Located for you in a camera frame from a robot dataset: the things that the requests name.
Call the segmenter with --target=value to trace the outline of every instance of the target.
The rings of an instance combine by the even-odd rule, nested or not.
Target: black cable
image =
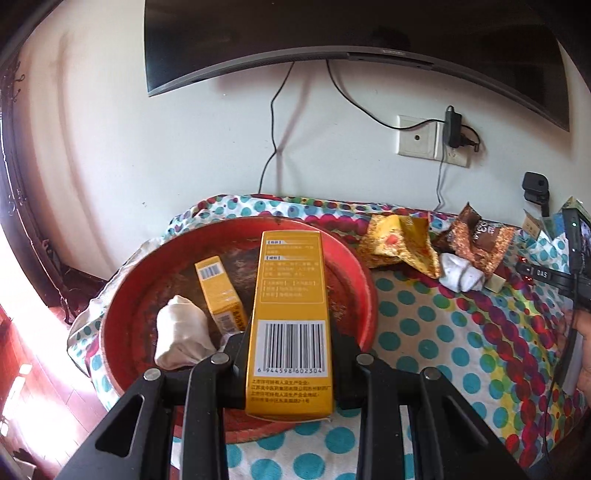
[[[285,84],[287,82],[287,79],[290,76],[291,69],[294,67],[295,64],[296,63],[294,61],[291,62],[290,68],[289,68],[289,70],[287,70],[287,75],[285,75],[285,78],[283,79],[283,82],[281,82],[281,86],[279,87],[279,90],[277,90],[277,92],[275,93],[275,95],[271,99],[271,142],[273,142],[273,153],[267,159],[267,161],[265,162],[265,166],[262,169],[261,179],[259,181],[259,190],[258,190],[258,193],[260,193],[261,190],[262,190],[262,182],[263,182],[263,180],[265,178],[265,172],[267,171],[267,167],[269,166],[269,163],[271,162],[271,160],[273,160],[273,158],[275,157],[275,155],[277,155],[277,144],[275,143],[275,109],[273,108],[273,105],[275,104],[275,99],[279,96],[279,94],[283,90],[283,87],[285,86]]]
[[[347,100],[351,105],[357,107],[359,110],[361,110],[363,113],[365,113],[365,115],[369,116],[371,119],[373,119],[374,121],[376,121],[380,125],[383,125],[383,126],[385,126],[387,128],[391,128],[392,130],[412,130],[414,128],[420,127],[421,125],[425,125],[425,124],[428,124],[430,122],[438,122],[440,124],[444,124],[445,123],[443,120],[439,120],[437,118],[430,118],[428,120],[423,120],[422,122],[419,122],[419,123],[414,124],[414,125],[410,125],[409,127],[395,127],[393,125],[387,124],[386,122],[382,122],[373,113],[371,113],[370,111],[368,111],[367,109],[365,109],[364,107],[362,107],[360,104],[358,104],[357,102],[355,102],[355,100],[353,100],[352,98],[350,98],[343,91],[343,89],[341,89],[341,87],[339,87],[339,85],[335,81],[335,78],[332,75],[332,71],[330,69],[330,63],[329,63],[328,60],[326,60],[326,69],[329,71],[330,80],[332,81],[332,83],[335,86],[335,88],[339,91],[339,93],[344,97],[344,99]]]
[[[478,135],[478,132],[476,130],[474,130],[472,127],[470,127],[469,125],[462,124],[462,127],[468,129],[470,132],[472,132],[474,135],[476,135],[476,139],[478,140],[478,142],[474,146],[474,151],[477,152],[478,150],[480,150],[480,144],[482,143],[482,141],[480,140],[480,135]]]

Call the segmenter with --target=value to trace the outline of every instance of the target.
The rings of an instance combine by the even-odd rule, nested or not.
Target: yellow box
[[[248,321],[242,302],[230,282],[219,257],[195,264],[209,312],[222,334],[246,330]]]
[[[307,421],[333,411],[320,232],[264,232],[246,378],[246,413]]]

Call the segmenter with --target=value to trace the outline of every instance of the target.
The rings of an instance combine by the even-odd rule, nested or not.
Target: polka dot bedsheet
[[[100,323],[127,272],[148,253],[177,235],[223,219],[275,215],[303,219],[339,234],[356,247],[372,213],[428,217],[433,232],[449,227],[453,216],[377,203],[345,203],[300,197],[212,197],[169,224],[164,235],[146,242],[123,265],[74,323],[68,341],[72,359],[88,371],[101,402],[111,408],[118,396],[110,384],[95,341]],[[485,419],[523,468],[542,455],[545,397],[556,364],[554,326],[563,298],[555,288],[529,286],[515,274],[519,256],[568,272],[562,234],[538,240],[518,230],[504,258],[508,281],[499,294],[489,290],[456,294],[407,265],[373,270],[378,292],[378,328],[372,353],[392,367],[418,372],[437,367]],[[586,402],[555,388],[546,425],[548,448],[581,418]],[[355,478],[359,446],[358,410],[338,410],[331,418],[296,426],[259,440],[228,446],[233,479]],[[403,416],[405,477],[414,477],[408,417]],[[179,465],[180,439],[171,462]]]

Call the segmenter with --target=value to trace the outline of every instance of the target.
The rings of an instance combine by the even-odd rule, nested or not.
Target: television
[[[552,32],[523,0],[146,0],[150,96],[237,70],[346,59],[434,70],[569,129]]]

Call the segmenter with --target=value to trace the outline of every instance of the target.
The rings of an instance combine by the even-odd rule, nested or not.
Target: small box
[[[242,302],[230,282],[219,257],[195,264],[209,312],[222,334],[246,330],[248,321]]]

